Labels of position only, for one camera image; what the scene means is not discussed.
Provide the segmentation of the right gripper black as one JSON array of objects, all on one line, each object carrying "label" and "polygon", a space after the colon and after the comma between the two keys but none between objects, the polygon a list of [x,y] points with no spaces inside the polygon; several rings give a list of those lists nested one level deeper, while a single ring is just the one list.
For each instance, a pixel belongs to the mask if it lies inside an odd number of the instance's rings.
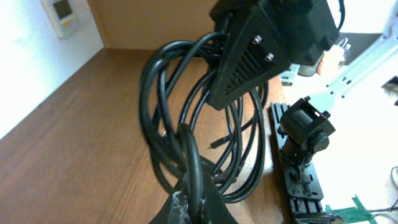
[{"label": "right gripper black", "polygon": [[226,35],[208,104],[222,110],[287,70],[314,65],[339,36],[329,5],[307,1],[218,1],[210,11]]}]

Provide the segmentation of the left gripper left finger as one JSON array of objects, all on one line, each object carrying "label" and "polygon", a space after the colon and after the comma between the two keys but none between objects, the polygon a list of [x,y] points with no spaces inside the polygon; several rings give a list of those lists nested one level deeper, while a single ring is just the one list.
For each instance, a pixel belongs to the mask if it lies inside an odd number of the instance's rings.
[{"label": "left gripper left finger", "polygon": [[188,214],[187,175],[180,179],[167,198],[159,213],[149,224],[186,224],[190,223]]}]

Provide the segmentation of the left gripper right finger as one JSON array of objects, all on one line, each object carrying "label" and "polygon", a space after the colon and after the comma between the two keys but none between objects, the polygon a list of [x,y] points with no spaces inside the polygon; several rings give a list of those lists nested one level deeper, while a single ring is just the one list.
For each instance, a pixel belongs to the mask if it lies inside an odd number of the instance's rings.
[{"label": "left gripper right finger", "polygon": [[200,207],[200,223],[233,224],[237,223],[224,203],[211,177],[208,164],[202,162],[203,196]]}]

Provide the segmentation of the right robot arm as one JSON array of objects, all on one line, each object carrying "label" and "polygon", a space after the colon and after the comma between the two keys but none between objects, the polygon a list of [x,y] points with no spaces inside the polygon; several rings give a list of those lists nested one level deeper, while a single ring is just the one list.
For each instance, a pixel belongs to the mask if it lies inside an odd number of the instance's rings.
[{"label": "right robot arm", "polygon": [[[253,88],[286,71],[291,64],[315,65],[338,40],[326,1],[218,1],[210,11],[220,42],[221,60],[208,104],[229,106]],[[397,58],[397,19],[354,59],[325,91],[309,102],[326,111],[346,98],[371,72]]]}]

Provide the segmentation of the white wall thermostat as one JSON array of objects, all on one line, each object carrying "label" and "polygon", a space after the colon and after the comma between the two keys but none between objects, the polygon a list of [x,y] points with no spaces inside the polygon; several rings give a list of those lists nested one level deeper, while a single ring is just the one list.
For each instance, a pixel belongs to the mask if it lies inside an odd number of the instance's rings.
[{"label": "white wall thermostat", "polygon": [[58,39],[65,39],[79,29],[77,13],[70,0],[41,0]]}]

